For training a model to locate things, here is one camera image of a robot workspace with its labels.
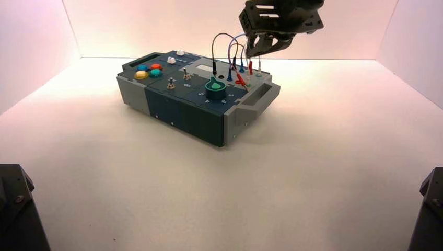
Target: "push button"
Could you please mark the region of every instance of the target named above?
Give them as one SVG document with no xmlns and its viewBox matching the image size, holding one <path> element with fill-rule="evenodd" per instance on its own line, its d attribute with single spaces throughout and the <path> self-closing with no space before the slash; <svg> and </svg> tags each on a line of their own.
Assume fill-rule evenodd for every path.
<svg viewBox="0 0 443 251">
<path fill-rule="evenodd" d="M 152 64 L 150 69 L 151 70 L 163 70 L 163 66 L 161 66 L 161 64 Z"/>
</svg>

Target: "white button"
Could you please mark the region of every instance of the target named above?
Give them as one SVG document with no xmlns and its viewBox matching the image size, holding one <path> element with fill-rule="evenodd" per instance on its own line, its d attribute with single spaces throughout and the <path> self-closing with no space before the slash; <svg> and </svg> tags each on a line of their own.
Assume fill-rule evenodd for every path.
<svg viewBox="0 0 443 251">
<path fill-rule="evenodd" d="M 170 56 L 170 57 L 168 57 L 168 63 L 175 64 L 176 63 L 176 59 Z"/>
</svg>

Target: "teal button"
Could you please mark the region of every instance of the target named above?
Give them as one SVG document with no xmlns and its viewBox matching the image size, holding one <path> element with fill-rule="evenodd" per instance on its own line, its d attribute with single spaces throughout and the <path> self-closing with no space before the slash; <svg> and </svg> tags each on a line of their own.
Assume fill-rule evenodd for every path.
<svg viewBox="0 0 443 251">
<path fill-rule="evenodd" d="M 222 100 L 226 97 L 226 84 L 211 77 L 205 85 L 206 98 L 211 100 Z"/>
<path fill-rule="evenodd" d="M 213 91 L 213 92 L 219 92 L 221 90 L 226 89 L 226 85 L 223 82 L 217 81 L 214 77 L 211 77 L 211 80 L 206 83 L 206 89 Z"/>
<path fill-rule="evenodd" d="M 151 77 L 161 77 L 163 73 L 159 69 L 152 70 L 149 74 Z"/>
</svg>

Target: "display screen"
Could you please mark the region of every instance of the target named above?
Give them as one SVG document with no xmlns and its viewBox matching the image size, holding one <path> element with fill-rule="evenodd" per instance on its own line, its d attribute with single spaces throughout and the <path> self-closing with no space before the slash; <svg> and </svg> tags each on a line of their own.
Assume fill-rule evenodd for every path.
<svg viewBox="0 0 443 251">
<path fill-rule="evenodd" d="M 204 65 L 204 64 L 201 64 L 201 65 L 197 66 L 196 68 L 207 71 L 207 72 L 212 72 L 212 67 Z"/>
</svg>

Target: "white backdrop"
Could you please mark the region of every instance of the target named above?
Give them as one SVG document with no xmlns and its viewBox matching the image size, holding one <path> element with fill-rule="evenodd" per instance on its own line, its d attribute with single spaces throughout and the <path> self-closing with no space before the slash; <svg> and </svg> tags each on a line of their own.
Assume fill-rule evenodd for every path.
<svg viewBox="0 0 443 251">
<path fill-rule="evenodd" d="M 325 29 L 270 58 L 375 59 L 397 0 L 326 0 Z M 215 34 L 242 32 L 245 0 L 64 0 L 83 57 L 139 57 L 184 49 L 210 54 Z M 228 40 L 220 39 L 218 57 Z"/>
<path fill-rule="evenodd" d="M 0 1 L 0 114 L 80 55 L 61 0 Z"/>
<path fill-rule="evenodd" d="M 443 108 L 442 1 L 400 0 L 377 60 Z"/>
</svg>

